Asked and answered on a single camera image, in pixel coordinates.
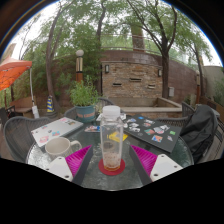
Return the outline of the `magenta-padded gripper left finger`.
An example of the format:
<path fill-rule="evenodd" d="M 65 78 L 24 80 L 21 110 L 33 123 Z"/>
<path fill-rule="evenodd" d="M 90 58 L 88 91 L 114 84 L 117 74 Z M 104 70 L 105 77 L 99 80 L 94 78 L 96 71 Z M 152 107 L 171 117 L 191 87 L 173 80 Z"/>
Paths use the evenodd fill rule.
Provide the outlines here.
<path fill-rule="evenodd" d="M 89 145 L 66 158 L 57 157 L 48 165 L 46 170 L 65 180 L 81 185 L 92 156 L 93 148 Z"/>

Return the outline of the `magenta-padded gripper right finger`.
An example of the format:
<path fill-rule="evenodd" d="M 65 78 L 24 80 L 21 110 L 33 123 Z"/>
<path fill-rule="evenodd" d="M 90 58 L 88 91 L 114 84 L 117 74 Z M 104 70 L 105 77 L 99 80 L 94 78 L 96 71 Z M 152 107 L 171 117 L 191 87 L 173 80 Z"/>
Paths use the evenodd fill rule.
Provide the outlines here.
<path fill-rule="evenodd" d="M 155 155 L 138 146 L 131 145 L 129 154 L 143 185 L 155 182 L 182 169 L 167 155 Z"/>

